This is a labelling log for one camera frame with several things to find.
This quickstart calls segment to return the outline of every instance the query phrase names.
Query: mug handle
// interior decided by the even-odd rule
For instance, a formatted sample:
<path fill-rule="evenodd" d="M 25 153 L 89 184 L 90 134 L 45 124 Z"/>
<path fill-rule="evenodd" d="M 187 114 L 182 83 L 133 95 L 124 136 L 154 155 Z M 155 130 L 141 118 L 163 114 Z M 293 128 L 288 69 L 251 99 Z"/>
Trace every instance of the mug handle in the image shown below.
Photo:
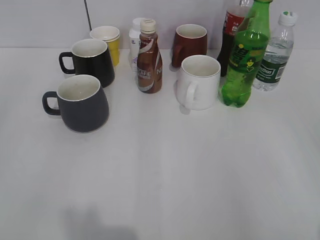
<path fill-rule="evenodd" d="M 62 72 L 64 72 L 65 74 L 75 74 L 76 73 L 75 69 L 66 68 L 65 65 L 64 65 L 64 61 L 63 61 L 64 57 L 70 57 L 71 58 L 72 56 L 73 56 L 73 54 L 70 51 L 62 52 L 59 55 L 59 64 L 60 64 Z"/>
<path fill-rule="evenodd" d="M 174 68 L 179 67 L 179 58 L 181 54 L 181 50 L 183 49 L 183 46 L 177 45 L 173 48 L 173 53 L 172 53 L 172 66 Z"/>
<path fill-rule="evenodd" d="M 56 91 L 47 91 L 42 97 L 42 105 L 44 111 L 49 115 L 61 115 L 59 109 L 53 109 L 48 105 L 48 98 L 58 98 Z"/>
<path fill-rule="evenodd" d="M 186 109 L 192 109 L 192 104 L 194 102 L 195 93 L 198 87 L 198 83 L 192 81 L 190 82 L 185 95 L 184 107 Z"/>

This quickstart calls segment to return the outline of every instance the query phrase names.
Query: white bottle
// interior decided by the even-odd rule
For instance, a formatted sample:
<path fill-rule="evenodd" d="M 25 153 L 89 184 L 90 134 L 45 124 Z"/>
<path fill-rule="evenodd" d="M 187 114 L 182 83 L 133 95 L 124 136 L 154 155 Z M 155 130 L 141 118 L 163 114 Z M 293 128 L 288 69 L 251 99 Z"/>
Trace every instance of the white bottle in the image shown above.
<path fill-rule="evenodd" d="M 137 59 L 140 48 L 140 23 L 141 20 L 144 20 L 144 17 L 135 18 L 132 21 L 132 28 L 129 31 L 130 39 L 130 65 L 132 71 L 137 71 Z"/>
<path fill-rule="evenodd" d="M 279 84 L 288 59 L 294 47 L 294 30 L 298 15 L 284 11 L 279 25 L 272 31 L 260 69 L 253 81 L 253 87 L 261 91 L 272 91 Z"/>

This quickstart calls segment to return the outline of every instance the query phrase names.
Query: red label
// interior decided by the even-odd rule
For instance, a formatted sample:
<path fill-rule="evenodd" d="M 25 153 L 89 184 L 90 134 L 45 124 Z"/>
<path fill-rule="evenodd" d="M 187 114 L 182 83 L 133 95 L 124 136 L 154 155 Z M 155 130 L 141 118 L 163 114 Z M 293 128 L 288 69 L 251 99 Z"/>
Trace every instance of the red label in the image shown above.
<path fill-rule="evenodd" d="M 229 12 L 226 12 L 224 25 L 223 25 L 223 32 L 225 34 L 234 36 L 238 30 L 239 25 L 245 18 L 242 16 L 232 15 Z"/>

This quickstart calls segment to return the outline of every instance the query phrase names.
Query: brown mug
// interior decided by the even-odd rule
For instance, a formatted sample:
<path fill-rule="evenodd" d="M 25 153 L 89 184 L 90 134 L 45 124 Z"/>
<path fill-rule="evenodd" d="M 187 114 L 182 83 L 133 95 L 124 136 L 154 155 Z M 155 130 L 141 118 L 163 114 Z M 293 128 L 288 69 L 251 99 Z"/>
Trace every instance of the brown mug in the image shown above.
<path fill-rule="evenodd" d="M 172 66 L 181 67 L 182 61 L 192 55 L 206 55 L 208 47 L 207 30 L 200 25 L 184 24 L 175 31 Z"/>

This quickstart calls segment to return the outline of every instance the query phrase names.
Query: black mug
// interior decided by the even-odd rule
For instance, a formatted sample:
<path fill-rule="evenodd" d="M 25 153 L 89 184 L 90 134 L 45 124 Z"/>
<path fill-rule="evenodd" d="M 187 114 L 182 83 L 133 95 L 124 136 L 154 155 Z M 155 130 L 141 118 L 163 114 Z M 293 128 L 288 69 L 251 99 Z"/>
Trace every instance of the black mug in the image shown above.
<path fill-rule="evenodd" d="M 57 98 L 59 109 L 49 107 L 48 98 Z M 99 80 L 91 75 L 69 77 L 58 91 L 43 95 L 42 105 L 47 114 L 61 115 L 68 128 L 82 133 L 98 129 L 109 116 L 105 92 Z"/>
<path fill-rule="evenodd" d="M 65 67 L 64 57 L 72 58 L 74 69 Z M 59 63 L 65 74 L 94 76 L 99 79 L 103 88 L 109 86 L 115 79 L 108 45 L 99 39 L 84 39 L 76 42 L 71 51 L 60 54 Z"/>

